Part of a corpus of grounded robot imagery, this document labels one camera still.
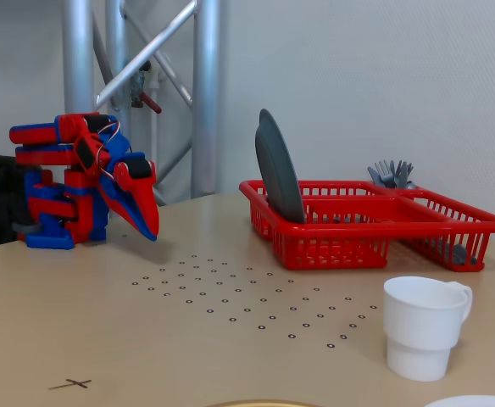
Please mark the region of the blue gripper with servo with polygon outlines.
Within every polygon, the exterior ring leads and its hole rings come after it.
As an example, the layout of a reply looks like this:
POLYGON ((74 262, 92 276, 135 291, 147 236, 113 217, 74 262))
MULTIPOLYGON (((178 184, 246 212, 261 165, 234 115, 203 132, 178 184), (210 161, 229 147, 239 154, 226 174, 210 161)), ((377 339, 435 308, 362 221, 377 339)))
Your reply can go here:
POLYGON ((159 234, 159 209, 153 196, 155 164, 145 153, 133 152, 118 125, 99 133, 109 158, 101 168, 98 191, 105 203, 145 238, 156 241, 159 234))

